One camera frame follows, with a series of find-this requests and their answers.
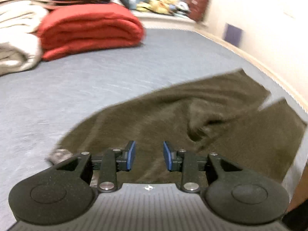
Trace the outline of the wooden bed frame edge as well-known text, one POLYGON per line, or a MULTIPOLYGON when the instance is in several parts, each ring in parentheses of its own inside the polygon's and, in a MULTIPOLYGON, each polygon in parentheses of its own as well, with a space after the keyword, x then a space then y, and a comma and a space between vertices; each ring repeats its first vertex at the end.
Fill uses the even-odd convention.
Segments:
POLYGON ((224 48, 230 50, 231 52, 235 53, 236 55, 240 56, 241 58, 245 59, 249 63, 251 63, 253 66, 258 68, 260 71, 262 71, 264 74, 266 74, 269 78, 271 78, 274 82, 276 82, 282 89, 285 90, 300 106, 302 109, 307 111, 307 101, 297 92, 291 85, 289 85, 286 81, 284 81, 282 78, 277 76, 275 73, 273 73, 270 69, 266 67, 265 64, 251 56, 250 54, 246 53, 245 51, 233 46, 232 44, 206 32, 202 29, 195 29, 196 33, 202 35, 203 37, 219 44, 220 46, 223 46, 224 48))

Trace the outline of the olive corduroy pants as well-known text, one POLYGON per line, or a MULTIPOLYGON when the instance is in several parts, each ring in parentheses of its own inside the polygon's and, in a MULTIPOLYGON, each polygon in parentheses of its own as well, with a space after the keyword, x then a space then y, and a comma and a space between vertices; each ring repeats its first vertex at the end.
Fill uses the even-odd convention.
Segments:
POLYGON ((269 91, 243 70, 155 91, 101 110, 78 124, 48 159, 57 164, 74 154, 94 155, 133 140, 136 157, 120 183, 171 183, 163 142, 205 157, 216 152, 281 182, 307 128, 281 99, 267 107, 269 91))

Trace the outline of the panda plush toy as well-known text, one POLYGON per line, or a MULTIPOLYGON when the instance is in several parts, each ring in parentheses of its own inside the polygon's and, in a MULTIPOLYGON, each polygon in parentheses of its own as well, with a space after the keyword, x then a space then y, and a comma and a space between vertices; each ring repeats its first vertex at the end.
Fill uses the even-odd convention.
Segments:
POLYGON ((191 11, 186 2, 180 1, 176 5, 176 13, 181 15, 188 15, 191 11))

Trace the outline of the red folded quilt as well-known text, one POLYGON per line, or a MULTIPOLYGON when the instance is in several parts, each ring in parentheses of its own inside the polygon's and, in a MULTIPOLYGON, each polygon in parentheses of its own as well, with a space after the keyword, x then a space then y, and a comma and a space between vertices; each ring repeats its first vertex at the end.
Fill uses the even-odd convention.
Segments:
POLYGON ((45 61, 98 49, 134 47, 145 36, 142 23, 116 4, 64 6, 50 12, 37 30, 45 61))

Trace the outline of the dark red cushion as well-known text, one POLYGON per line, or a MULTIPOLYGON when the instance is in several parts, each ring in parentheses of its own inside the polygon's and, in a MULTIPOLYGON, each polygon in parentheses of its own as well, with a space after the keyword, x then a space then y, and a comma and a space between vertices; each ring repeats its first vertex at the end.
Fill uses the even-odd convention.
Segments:
POLYGON ((188 17, 197 23, 203 21, 210 0, 185 0, 185 1, 188 4, 190 11, 188 17))

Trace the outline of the grey quilted mattress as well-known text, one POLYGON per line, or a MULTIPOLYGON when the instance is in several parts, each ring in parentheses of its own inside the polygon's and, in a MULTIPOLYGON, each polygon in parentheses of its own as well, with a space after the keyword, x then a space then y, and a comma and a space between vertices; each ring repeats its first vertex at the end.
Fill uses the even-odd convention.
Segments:
POLYGON ((63 135, 92 113, 136 96, 242 68, 271 95, 285 98, 307 120, 289 92, 236 53, 192 31, 148 29, 137 48, 108 49, 41 62, 1 77, 1 230, 15 223, 8 195, 19 181, 49 166, 63 135))

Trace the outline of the white folded blanket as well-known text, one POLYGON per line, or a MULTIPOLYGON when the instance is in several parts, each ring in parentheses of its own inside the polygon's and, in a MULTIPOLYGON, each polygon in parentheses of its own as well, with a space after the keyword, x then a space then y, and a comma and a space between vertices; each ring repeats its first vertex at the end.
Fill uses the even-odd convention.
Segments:
POLYGON ((1 4, 1 75, 34 68, 42 49, 35 35, 48 10, 29 0, 1 4))

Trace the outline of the yellow plush toy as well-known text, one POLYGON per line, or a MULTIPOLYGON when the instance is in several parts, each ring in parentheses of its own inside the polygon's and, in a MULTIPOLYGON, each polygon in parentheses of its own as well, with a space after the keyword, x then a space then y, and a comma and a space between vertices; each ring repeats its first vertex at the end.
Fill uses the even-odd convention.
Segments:
POLYGON ((136 5, 139 12, 172 15, 179 0, 146 0, 136 5))

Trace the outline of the purple folder against wall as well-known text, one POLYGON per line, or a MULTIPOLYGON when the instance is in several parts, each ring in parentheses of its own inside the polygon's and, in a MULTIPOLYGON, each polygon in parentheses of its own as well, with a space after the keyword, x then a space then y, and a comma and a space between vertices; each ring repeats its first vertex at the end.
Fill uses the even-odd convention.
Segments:
POLYGON ((243 30, 232 24, 226 24, 223 40, 237 48, 241 44, 243 30))

